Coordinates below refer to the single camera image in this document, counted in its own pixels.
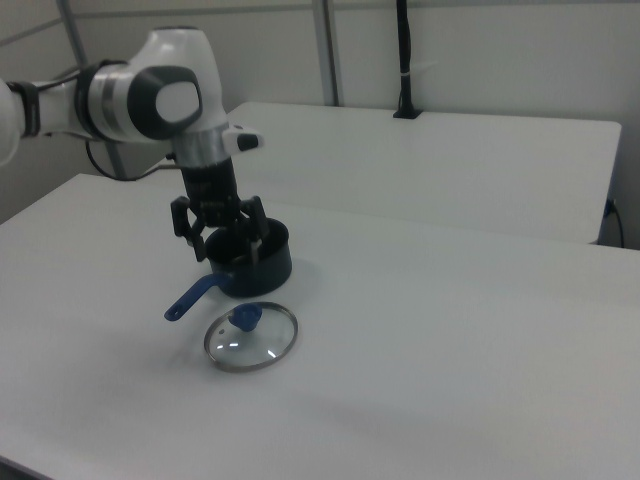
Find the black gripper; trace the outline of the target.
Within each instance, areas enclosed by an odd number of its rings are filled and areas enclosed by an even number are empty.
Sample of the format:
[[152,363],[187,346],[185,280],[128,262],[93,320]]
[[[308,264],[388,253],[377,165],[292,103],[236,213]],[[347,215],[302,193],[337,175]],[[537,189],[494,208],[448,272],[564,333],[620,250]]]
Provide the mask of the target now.
[[[170,204],[174,235],[182,237],[194,250],[197,262],[206,258],[202,237],[206,227],[228,227],[235,221],[233,233],[242,256],[258,261],[260,248],[270,229],[259,196],[241,200],[231,158],[198,168],[181,168],[187,197],[180,196]],[[195,214],[191,223],[189,212]]]

